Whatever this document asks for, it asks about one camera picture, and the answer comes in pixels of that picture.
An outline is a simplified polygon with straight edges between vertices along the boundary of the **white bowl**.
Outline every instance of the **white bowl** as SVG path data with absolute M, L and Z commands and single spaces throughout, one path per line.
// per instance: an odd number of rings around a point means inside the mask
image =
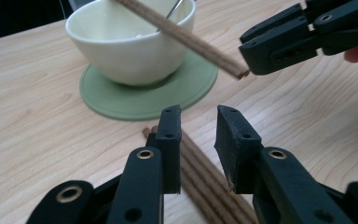
M 139 0 L 167 15 L 176 0 Z M 196 5 L 185 0 L 170 21 L 192 31 Z M 89 62 L 109 79 L 142 86 L 173 73 L 186 56 L 186 47 L 115 0 L 91 2 L 75 11 L 65 29 Z

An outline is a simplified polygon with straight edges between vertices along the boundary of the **wooden table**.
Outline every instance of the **wooden table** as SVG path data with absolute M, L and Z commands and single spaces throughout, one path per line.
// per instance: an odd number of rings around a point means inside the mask
M 298 1 L 198 1 L 194 33 L 239 62 L 238 38 Z M 121 174 L 144 145 L 144 127 L 91 111 L 79 94 L 88 65 L 64 21 L 0 38 L 0 223 L 24 223 L 61 182 L 97 187 Z M 240 81 L 223 71 L 212 90 L 183 111 L 182 127 L 221 169 L 213 148 L 217 105 L 239 109 L 265 146 L 293 152 L 307 170 L 344 191 L 358 180 L 358 64 L 318 56 L 269 76 Z M 203 223 L 186 193 L 166 196 L 166 223 Z

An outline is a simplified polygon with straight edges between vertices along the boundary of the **green coaster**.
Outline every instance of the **green coaster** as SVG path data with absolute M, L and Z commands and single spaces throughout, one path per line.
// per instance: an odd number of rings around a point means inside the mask
M 118 84 L 89 65 L 80 80 L 80 94 L 95 112 L 112 119 L 146 120 L 159 117 L 161 110 L 195 104 L 213 86 L 218 68 L 193 51 L 169 77 L 146 87 Z

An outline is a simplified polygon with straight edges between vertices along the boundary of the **bowl rim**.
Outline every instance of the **bowl rim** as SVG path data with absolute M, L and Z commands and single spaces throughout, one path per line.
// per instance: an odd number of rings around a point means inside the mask
M 74 13 L 72 13 L 72 15 L 65 22 L 65 31 L 70 37 L 72 37 L 74 40 L 85 42 L 85 43 L 91 43 L 91 44 L 115 44 L 115 43 L 142 41 L 142 40 L 146 40 L 146 39 L 152 38 L 157 35 L 161 35 L 161 32 L 155 32 L 155 33 L 151 33 L 151 34 L 147 34 L 147 35 L 134 36 L 134 37 L 128 37 L 128 38 L 120 38 L 120 39 L 92 39 L 92 38 L 83 37 L 81 35 L 77 35 L 74 32 L 72 32 L 71 29 L 69 28 L 69 26 L 70 26 L 69 23 L 71 22 L 71 20 L 73 20 L 74 17 L 76 17 L 76 15 L 81 13 L 83 10 L 86 10 L 87 7 L 95 5 L 95 4 L 99 4 L 99 2 L 101 2 L 101 1 L 103 1 L 103 0 L 92 1 L 88 4 L 86 4 L 85 6 L 81 7 L 80 9 L 76 10 Z M 195 11 L 196 11 L 195 1 L 194 0 L 186 0 L 186 1 L 189 1 L 192 5 L 191 11 L 181 21 L 179 21 L 177 23 L 177 25 L 182 25 L 186 21 L 190 20 L 190 18 L 192 16 L 194 16 L 194 14 L 195 14 Z

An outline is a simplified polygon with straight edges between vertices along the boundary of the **wooden chopstick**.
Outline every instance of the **wooden chopstick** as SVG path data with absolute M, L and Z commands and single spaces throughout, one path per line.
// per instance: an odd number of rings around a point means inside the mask
M 250 71 L 246 67 L 232 60 L 223 52 L 219 51 L 202 39 L 192 35 L 188 30 L 167 20 L 165 17 L 159 15 L 143 3 L 140 3 L 137 0 L 116 1 L 138 16 L 142 17 L 144 20 L 157 26 L 161 32 L 175 38 L 177 41 L 194 50 L 210 62 L 216 64 L 235 78 L 241 79 L 242 77 L 249 75 Z
M 156 133 L 143 130 L 144 136 Z M 227 181 L 191 138 L 182 132 L 182 187 L 208 223 L 257 223 L 253 208 L 237 194 L 229 193 Z

